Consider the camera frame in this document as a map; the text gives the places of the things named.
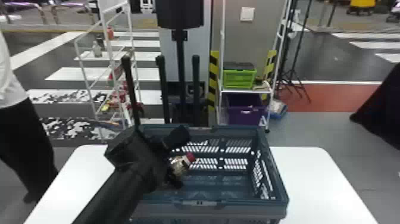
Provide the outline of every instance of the teal plastic crate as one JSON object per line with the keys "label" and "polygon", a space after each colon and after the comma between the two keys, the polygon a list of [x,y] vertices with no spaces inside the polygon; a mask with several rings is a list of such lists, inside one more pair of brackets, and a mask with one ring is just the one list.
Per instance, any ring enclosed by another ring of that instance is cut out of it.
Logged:
{"label": "teal plastic crate", "polygon": [[[156,136],[176,125],[143,125]],[[289,198],[264,130],[255,126],[191,128],[191,142],[171,157],[192,152],[196,162],[180,190],[145,195],[129,223],[277,224]]]}
{"label": "teal plastic crate", "polygon": [[257,70],[251,63],[224,63],[224,89],[252,89]]}

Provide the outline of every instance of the light switch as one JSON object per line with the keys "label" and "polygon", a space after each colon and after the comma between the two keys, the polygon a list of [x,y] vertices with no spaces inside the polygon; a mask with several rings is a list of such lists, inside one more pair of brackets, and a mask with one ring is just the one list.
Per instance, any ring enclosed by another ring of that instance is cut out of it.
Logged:
{"label": "light switch", "polygon": [[242,7],[242,12],[240,13],[241,21],[253,21],[254,19],[254,7]]}

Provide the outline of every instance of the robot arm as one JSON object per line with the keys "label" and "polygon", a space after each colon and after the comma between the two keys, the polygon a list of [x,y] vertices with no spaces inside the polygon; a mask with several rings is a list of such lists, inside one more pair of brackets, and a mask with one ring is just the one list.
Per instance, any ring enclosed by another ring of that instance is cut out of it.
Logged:
{"label": "robot arm", "polygon": [[143,194],[162,183],[174,188],[183,184],[174,175],[169,152],[189,141],[189,132],[179,126],[164,139],[146,136],[128,128],[108,146],[105,156],[115,166],[114,173],[79,214],[74,224],[119,224],[133,214]]}

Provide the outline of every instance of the orange floor mat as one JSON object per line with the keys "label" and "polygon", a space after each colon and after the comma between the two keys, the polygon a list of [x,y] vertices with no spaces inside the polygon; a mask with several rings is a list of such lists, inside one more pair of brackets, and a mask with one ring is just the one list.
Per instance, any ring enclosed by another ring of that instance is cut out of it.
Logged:
{"label": "orange floor mat", "polygon": [[308,102],[303,91],[301,98],[293,88],[281,90],[280,99],[289,106],[290,112],[355,112],[372,95],[379,85],[304,85],[311,98]]}

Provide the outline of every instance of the black pants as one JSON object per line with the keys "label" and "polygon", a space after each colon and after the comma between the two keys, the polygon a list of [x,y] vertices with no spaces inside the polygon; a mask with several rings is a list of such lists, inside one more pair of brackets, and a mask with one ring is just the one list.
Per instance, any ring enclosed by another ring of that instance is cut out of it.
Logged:
{"label": "black pants", "polygon": [[57,175],[52,145],[29,99],[0,108],[0,159],[38,199]]}

